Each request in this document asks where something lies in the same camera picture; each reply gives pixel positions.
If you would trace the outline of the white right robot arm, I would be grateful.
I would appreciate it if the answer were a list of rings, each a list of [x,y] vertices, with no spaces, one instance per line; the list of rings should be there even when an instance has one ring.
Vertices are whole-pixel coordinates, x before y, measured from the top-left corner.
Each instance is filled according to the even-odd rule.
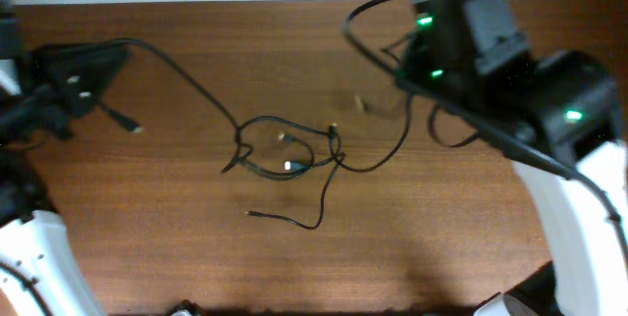
[[[535,60],[505,38],[496,53],[442,62],[433,37],[415,31],[395,75],[507,158],[539,215],[549,262],[477,313],[625,314],[627,145],[604,65],[580,51]]]

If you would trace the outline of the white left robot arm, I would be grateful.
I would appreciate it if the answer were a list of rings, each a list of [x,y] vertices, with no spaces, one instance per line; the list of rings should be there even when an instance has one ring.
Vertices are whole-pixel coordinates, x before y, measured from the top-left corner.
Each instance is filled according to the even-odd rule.
[[[1,2],[1,290],[20,315],[101,315],[67,227],[21,143],[61,140],[92,111],[129,57],[123,46],[45,45],[28,52],[12,3]]]

